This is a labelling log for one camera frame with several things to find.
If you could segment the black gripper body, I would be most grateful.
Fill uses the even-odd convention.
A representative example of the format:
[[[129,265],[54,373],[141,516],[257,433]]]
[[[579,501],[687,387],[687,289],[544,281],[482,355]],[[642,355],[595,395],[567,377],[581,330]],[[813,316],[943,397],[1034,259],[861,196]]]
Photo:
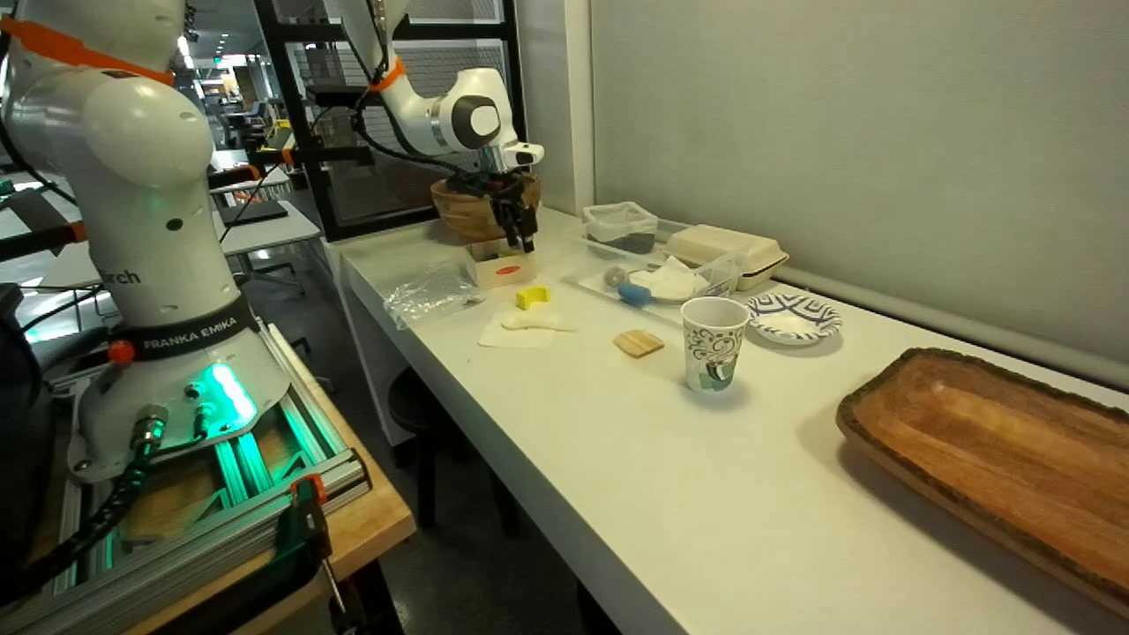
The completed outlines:
[[[492,178],[488,196],[499,226],[528,226],[540,205],[540,180],[528,173]]]

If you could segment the aluminium robot base mount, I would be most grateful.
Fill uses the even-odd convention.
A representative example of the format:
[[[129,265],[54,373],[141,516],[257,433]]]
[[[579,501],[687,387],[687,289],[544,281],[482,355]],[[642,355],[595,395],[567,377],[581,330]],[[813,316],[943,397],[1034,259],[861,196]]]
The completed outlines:
[[[296,593],[274,566],[290,486],[321,476],[333,526],[370,476],[293,346],[267,330],[267,348],[290,373],[283,401],[254,430],[163,459],[87,553],[2,611],[0,635],[209,630]]]

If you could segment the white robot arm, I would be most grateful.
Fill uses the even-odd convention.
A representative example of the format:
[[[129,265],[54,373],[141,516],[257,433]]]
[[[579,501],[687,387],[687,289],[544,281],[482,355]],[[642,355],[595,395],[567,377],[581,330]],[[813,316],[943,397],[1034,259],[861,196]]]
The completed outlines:
[[[2,32],[11,143],[66,180],[121,312],[109,362],[76,395],[74,476],[250,430],[290,373],[217,245],[209,119],[172,87],[183,0],[22,0]]]

